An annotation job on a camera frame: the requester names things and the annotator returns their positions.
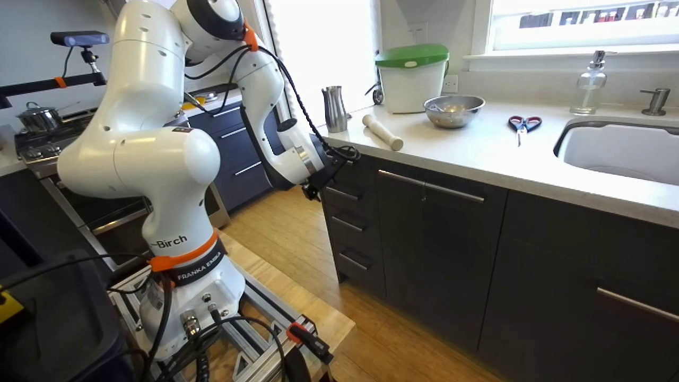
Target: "sink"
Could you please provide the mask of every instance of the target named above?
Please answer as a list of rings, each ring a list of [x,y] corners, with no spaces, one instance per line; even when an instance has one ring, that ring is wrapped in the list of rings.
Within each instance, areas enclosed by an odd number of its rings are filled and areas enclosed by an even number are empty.
[[[679,184],[679,122],[650,118],[571,118],[553,155],[569,165]]]

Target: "bottle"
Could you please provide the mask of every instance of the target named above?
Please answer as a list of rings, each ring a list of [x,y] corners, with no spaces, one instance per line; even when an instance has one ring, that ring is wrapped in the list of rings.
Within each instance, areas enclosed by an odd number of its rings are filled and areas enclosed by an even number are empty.
[[[607,84],[605,51],[594,51],[590,66],[578,78],[578,92],[571,114],[594,114],[599,107],[600,90]]]

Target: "rolling pin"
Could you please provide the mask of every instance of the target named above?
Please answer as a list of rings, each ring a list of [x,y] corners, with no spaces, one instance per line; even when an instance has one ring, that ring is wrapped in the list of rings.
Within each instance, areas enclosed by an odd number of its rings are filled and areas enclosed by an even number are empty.
[[[391,133],[373,114],[363,114],[363,125],[371,133],[375,133],[391,151],[402,151],[404,139],[395,133]]]

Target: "kitchen counter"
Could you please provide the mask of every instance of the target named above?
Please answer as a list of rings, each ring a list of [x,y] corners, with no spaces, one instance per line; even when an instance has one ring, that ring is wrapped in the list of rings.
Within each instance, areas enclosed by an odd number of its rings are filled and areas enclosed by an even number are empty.
[[[404,138],[402,151],[363,127],[369,111]],[[509,114],[540,114],[543,125],[517,145]],[[600,110],[596,117],[605,114],[679,125],[676,117],[641,111]],[[679,229],[679,187],[572,168],[553,155],[571,118],[564,106],[489,101],[467,127],[439,128],[425,111],[391,114],[371,106],[353,111],[349,132],[324,136],[333,145],[353,144],[363,155]]]

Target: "orange ring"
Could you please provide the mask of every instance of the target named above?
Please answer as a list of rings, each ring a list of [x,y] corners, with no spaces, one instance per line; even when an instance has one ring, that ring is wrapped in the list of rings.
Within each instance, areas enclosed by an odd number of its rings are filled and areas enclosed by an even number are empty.
[[[202,245],[197,245],[195,249],[190,252],[185,252],[185,255],[178,255],[178,256],[163,256],[163,255],[158,255],[148,260],[150,264],[150,272],[168,272],[168,269],[173,269],[182,262],[189,262],[202,255],[205,255],[213,245],[216,244],[216,230],[213,230],[213,235],[207,237],[207,242],[203,242]]]

